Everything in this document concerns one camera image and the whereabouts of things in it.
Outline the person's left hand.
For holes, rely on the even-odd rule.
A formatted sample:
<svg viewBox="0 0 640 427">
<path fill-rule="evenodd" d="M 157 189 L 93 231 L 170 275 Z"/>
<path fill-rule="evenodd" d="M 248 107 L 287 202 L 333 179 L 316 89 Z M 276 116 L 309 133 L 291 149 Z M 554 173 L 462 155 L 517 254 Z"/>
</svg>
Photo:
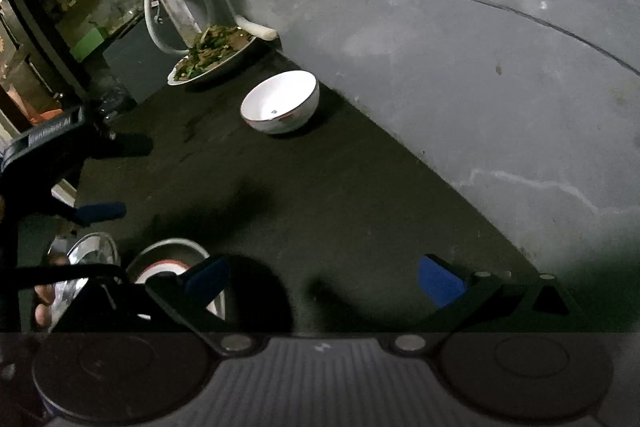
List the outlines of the person's left hand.
<svg viewBox="0 0 640 427">
<path fill-rule="evenodd" d="M 50 265 L 67 265 L 68 258 L 64 254 L 48 257 Z M 36 285 L 35 293 L 39 299 L 35 307 L 35 321 L 40 329 L 47 329 L 52 323 L 51 306 L 55 299 L 55 284 Z"/>
</svg>

